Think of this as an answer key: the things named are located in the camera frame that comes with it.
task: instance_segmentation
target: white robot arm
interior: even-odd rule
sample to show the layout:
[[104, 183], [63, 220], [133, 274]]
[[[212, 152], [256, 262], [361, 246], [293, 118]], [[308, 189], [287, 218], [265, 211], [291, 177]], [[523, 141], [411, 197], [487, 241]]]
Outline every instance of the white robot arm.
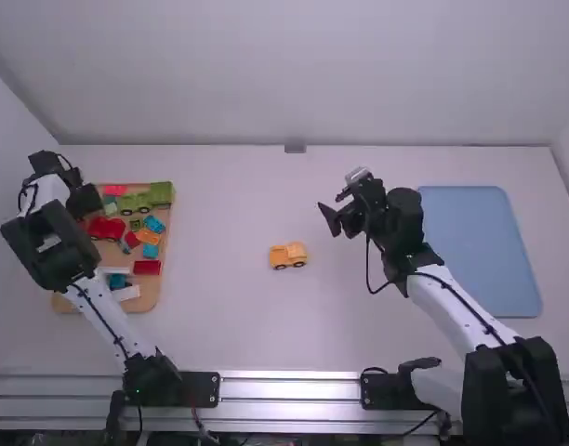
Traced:
[[22, 182], [19, 213], [0, 230], [34, 281], [62, 293], [113, 348], [123, 371], [123, 391], [112, 398], [113, 417], [126, 402], [192, 407], [193, 411], [216, 407], [218, 374], [178, 371], [157, 346], [130, 326], [113, 298], [98, 269], [99, 251], [76, 221], [102, 208], [96, 188], [84, 184], [79, 169], [67, 160], [65, 168], [54, 152], [39, 151], [29, 161], [34, 174]]
[[[371, 398], [363, 398], [364, 408], [428, 404], [461, 421], [465, 437], [482, 446], [548, 446], [566, 441], [569, 417], [550, 345], [541, 337], [521, 338], [457, 283], [424, 242], [417, 191], [386, 192], [382, 180], [366, 168], [355, 169], [346, 180], [336, 201], [352, 196], [350, 203], [337, 211], [318, 203], [332, 235], [344, 230], [351, 239], [364, 232], [367, 259], [373, 242], [381, 253], [387, 284], [396, 285], [423, 309], [464, 361], [461, 372], [444, 369], [437, 358], [422, 358], [401, 364], [397, 374], [379, 369], [385, 373], [362, 375], [363, 397], [371, 392]], [[386, 285], [376, 291], [368, 281], [367, 286], [375, 294]]]

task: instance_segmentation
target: plastic building block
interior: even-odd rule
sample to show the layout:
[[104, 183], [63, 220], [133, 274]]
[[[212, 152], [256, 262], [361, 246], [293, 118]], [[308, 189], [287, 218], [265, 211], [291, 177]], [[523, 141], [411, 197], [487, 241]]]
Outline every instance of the plastic building block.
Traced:
[[122, 216], [131, 216], [135, 212], [148, 214], [152, 209], [149, 192], [131, 193], [117, 197], [117, 207]]
[[107, 239], [117, 242], [121, 239], [125, 229], [126, 223], [120, 218], [95, 216], [90, 220], [86, 233], [93, 240]]
[[132, 253], [132, 248], [130, 248], [129, 245], [126, 243], [125, 238], [122, 238], [121, 240], [117, 241], [117, 244], [119, 245], [119, 249], [121, 249], [121, 251], [124, 254], [131, 254]]
[[154, 244], [144, 244], [144, 249], [142, 249], [142, 255], [144, 258], [157, 258], [158, 257], [158, 246]]
[[160, 260], [136, 260], [134, 262], [134, 274], [136, 275], [153, 275], [161, 274]]
[[136, 234], [129, 230], [124, 237], [124, 241], [126, 242], [129, 249], [134, 249], [136, 246], [140, 244], [140, 240], [136, 237]]
[[111, 291], [126, 288], [127, 276], [125, 274], [111, 274], [109, 276], [109, 288]]
[[112, 292], [113, 299], [117, 302], [123, 302], [124, 300], [135, 299], [139, 297], [139, 285], [127, 286], [121, 290], [114, 290]]
[[102, 203], [109, 204], [109, 203], [117, 203], [117, 200], [112, 195], [103, 195], [102, 196]]
[[105, 195], [121, 196], [127, 192], [125, 184], [108, 184], [103, 188]]
[[301, 242], [270, 248], [270, 264], [274, 269], [301, 268], [307, 264], [307, 249]]
[[99, 272], [105, 276], [111, 274], [123, 274], [124, 276], [129, 276], [130, 269], [124, 267], [99, 267]]
[[150, 201], [152, 206], [159, 209], [168, 209], [173, 203], [173, 183], [171, 181], [159, 181], [151, 183]]
[[105, 216], [114, 216], [117, 214], [117, 204], [116, 203], [107, 203], [104, 206], [105, 209]]
[[163, 222], [155, 216], [144, 217], [144, 226], [152, 232], [156, 232], [157, 234], [160, 234], [165, 230], [165, 225]]
[[139, 218], [133, 218], [129, 220], [129, 228], [136, 232], [137, 230], [142, 229], [142, 220]]
[[142, 243], [158, 244], [161, 241], [161, 236], [151, 230], [139, 230], [136, 232], [136, 237]]

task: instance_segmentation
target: white block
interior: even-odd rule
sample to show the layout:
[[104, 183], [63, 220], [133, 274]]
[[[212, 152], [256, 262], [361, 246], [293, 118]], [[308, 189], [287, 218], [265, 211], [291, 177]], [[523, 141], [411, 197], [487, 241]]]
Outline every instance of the white block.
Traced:
[[121, 290], [111, 291], [113, 298], [117, 302], [123, 302], [128, 299], [135, 299], [139, 297], [139, 285], [128, 286], [127, 288], [122, 288]]
[[129, 268], [122, 268], [122, 267], [99, 267], [99, 271], [105, 275], [125, 274], [126, 276], [129, 276], [131, 274]]

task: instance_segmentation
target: wooden board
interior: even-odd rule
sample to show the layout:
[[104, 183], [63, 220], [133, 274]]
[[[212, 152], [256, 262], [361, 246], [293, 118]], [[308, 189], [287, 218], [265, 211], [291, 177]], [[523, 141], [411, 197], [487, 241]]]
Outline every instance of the wooden board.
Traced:
[[[104, 184], [97, 185], [97, 189], [102, 196]], [[149, 184], [128, 184], [127, 193], [143, 192], [149, 188]], [[170, 209], [153, 209], [149, 214], [134, 213], [132, 216], [121, 216], [118, 214], [111, 216], [111, 218], [121, 218], [125, 221], [127, 230], [129, 230], [129, 220], [134, 218], [143, 219], [146, 216], [156, 216], [166, 226], [165, 232], [161, 236], [159, 242], [159, 256], [161, 261], [161, 268], [165, 265], [165, 249], [167, 247], [167, 240], [169, 237], [169, 224], [171, 217]], [[101, 267], [121, 267], [133, 269], [135, 260], [144, 260], [142, 255], [142, 246], [137, 246], [132, 250], [131, 254], [124, 254], [117, 243], [109, 242], [106, 240], [96, 240], [94, 244], [100, 252], [102, 260]], [[134, 285], [139, 285], [140, 297], [128, 299], [120, 303], [121, 307], [126, 313], [145, 313], [154, 308], [158, 302], [161, 294], [161, 281], [163, 272], [159, 276], [129, 276], [128, 281]], [[56, 313], [77, 313], [78, 311], [73, 304], [68, 301], [63, 295], [54, 293], [51, 296], [51, 306]]]

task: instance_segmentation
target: metal rail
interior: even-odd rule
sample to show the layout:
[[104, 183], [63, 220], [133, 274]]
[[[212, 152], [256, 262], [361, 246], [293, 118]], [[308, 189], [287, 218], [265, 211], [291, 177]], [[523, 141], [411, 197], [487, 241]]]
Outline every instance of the metal rail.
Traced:
[[[199, 410], [210, 430], [280, 433], [398, 434], [428, 413], [364, 411], [358, 374], [330, 372], [221, 372], [220, 404]], [[0, 374], [0, 429], [103, 429], [111, 393], [109, 375]], [[569, 377], [564, 379], [569, 410]], [[185, 408], [144, 408], [148, 431], [195, 431]], [[124, 429], [138, 429], [129, 408]], [[435, 435], [435, 419], [420, 435]]]

